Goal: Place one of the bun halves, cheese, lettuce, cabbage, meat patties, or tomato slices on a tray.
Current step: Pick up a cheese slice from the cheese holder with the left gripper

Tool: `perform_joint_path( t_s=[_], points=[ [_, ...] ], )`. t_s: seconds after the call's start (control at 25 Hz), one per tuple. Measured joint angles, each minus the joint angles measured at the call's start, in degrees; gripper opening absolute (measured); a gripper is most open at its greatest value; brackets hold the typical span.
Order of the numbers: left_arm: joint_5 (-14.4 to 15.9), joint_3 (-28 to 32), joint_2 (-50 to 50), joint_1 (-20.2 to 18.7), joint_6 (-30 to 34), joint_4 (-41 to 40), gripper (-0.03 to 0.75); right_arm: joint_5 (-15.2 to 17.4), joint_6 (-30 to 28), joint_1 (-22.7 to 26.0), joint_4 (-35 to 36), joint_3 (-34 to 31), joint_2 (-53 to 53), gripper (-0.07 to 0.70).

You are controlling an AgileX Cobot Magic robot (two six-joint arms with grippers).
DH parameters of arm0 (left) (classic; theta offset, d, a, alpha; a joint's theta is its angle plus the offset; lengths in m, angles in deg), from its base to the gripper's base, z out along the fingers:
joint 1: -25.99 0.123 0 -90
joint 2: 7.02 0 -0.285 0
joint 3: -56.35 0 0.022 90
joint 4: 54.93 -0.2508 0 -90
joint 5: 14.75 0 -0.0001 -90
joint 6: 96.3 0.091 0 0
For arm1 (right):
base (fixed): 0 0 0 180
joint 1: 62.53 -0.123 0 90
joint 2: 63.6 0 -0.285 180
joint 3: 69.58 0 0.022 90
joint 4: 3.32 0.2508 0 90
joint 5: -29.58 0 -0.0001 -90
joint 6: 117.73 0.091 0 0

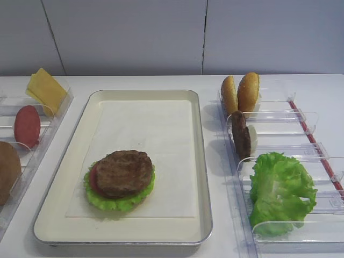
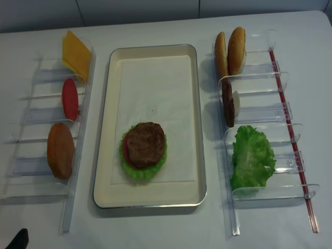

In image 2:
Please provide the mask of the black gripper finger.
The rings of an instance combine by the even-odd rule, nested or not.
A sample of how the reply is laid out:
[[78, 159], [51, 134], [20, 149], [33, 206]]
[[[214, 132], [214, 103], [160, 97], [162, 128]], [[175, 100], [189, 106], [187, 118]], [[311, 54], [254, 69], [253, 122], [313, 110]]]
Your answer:
[[26, 228], [22, 228], [9, 243], [6, 249], [26, 249], [27, 245], [28, 230]]

